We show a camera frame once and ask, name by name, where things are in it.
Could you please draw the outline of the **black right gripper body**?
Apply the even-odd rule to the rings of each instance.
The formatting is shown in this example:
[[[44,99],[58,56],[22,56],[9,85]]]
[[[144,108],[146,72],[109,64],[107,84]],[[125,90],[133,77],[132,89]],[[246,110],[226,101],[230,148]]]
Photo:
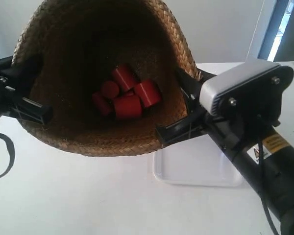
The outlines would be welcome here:
[[[237,114],[230,117],[213,117],[196,100],[191,100],[185,94],[183,98],[188,116],[194,117],[186,128],[186,138],[192,139],[207,134],[230,161],[235,161],[242,150],[242,117]]]

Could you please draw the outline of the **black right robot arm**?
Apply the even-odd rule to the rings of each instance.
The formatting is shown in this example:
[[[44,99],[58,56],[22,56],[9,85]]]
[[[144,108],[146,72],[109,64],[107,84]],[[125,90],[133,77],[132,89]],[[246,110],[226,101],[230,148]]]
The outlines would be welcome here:
[[[201,71],[200,80],[175,70],[187,116],[157,126],[164,146],[209,135],[261,199],[274,234],[294,235],[294,147],[275,128],[280,124],[282,94],[294,78],[289,66],[266,71],[223,94],[216,114],[199,102],[204,85],[216,78]]]

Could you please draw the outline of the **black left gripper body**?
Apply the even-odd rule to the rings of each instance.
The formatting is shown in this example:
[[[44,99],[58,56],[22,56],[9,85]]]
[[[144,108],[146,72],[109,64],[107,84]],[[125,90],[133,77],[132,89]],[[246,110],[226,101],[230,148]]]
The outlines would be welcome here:
[[[7,116],[20,119],[20,114],[14,110],[16,105],[8,94],[20,85],[20,68],[12,65],[12,57],[0,59],[0,117]]]

